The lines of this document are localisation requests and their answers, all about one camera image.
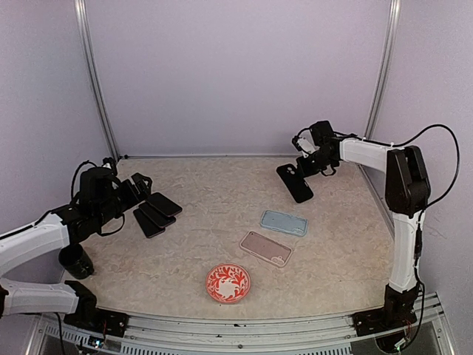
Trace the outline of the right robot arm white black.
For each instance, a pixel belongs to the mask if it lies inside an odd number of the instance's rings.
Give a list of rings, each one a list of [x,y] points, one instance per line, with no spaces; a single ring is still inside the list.
[[[392,273],[380,308],[353,315],[359,336],[413,325],[417,321],[414,304],[422,282],[418,261],[422,250],[422,213],[431,193],[421,150],[417,146],[375,143],[354,134],[340,135],[329,121],[318,121],[307,128],[312,139],[297,134],[292,144],[301,152],[297,158],[299,177],[326,175],[341,162],[355,163],[385,175],[384,198],[394,226]]]

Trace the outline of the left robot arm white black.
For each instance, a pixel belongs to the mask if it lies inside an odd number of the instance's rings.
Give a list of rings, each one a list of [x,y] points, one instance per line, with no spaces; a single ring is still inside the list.
[[[103,322],[97,298],[80,282],[57,284],[12,281],[5,274],[50,251],[65,249],[102,235],[110,220],[123,219],[126,211],[152,193],[152,179],[135,173],[120,180],[110,166],[81,173],[79,190],[71,201],[46,212],[37,221],[1,236],[1,315],[62,313],[68,324],[89,329]]]

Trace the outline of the black phone case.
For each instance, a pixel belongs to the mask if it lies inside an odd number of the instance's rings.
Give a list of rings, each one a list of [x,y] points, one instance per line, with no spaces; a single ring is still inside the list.
[[[293,164],[278,166],[276,173],[296,203],[303,203],[313,198],[313,191]]]

